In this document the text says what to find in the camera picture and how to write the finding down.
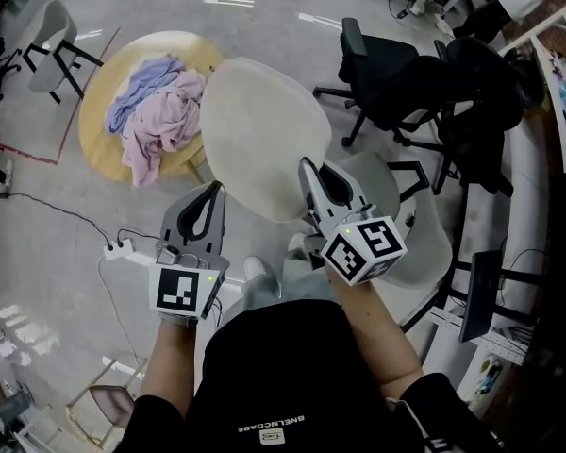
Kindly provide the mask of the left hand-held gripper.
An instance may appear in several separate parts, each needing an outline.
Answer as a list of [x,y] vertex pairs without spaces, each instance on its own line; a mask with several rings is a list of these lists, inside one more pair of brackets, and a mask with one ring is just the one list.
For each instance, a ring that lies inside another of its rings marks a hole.
[[149,265],[152,310],[190,320],[208,317],[230,266],[220,255],[225,199],[224,185],[211,181],[191,189],[166,210],[157,259]]

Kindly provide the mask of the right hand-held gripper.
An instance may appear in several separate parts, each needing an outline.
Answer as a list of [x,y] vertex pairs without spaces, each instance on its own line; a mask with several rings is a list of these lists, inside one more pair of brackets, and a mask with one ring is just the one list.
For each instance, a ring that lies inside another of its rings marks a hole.
[[306,237],[306,249],[322,259],[350,286],[386,274],[408,250],[390,216],[366,198],[358,182],[326,160],[318,169],[300,159],[298,175],[317,232]]

